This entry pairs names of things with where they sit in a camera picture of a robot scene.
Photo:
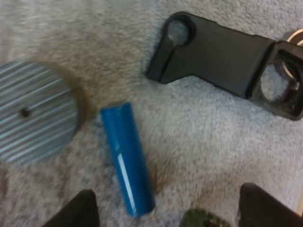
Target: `bracket hole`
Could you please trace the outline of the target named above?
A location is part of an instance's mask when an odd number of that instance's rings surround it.
[[[284,100],[291,83],[289,80],[281,77],[273,65],[265,68],[261,76],[262,93],[269,101],[281,102]]]
[[[186,45],[190,37],[189,27],[182,20],[172,20],[168,25],[168,36],[175,45]]]

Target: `center hole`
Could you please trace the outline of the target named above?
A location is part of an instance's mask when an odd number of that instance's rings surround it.
[[[28,108],[23,108],[20,110],[20,115],[24,118],[27,118],[31,115],[31,112]]]

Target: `ribbed metal plate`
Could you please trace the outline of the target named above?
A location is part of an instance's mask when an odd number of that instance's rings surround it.
[[[36,62],[0,66],[0,159],[35,163],[60,152],[79,126],[74,89]]]

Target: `black bracket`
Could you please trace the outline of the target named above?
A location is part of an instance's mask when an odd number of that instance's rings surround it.
[[[175,44],[168,34],[173,20],[188,28],[185,44]],[[260,78],[266,66],[284,61],[296,68],[296,80],[282,100],[268,100]],[[303,48],[284,41],[249,35],[186,12],[169,17],[147,77],[168,84],[195,75],[292,120],[303,117]]]

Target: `green object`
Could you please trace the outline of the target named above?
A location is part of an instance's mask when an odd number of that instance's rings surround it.
[[[187,211],[179,227],[231,227],[225,220],[206,210]]]

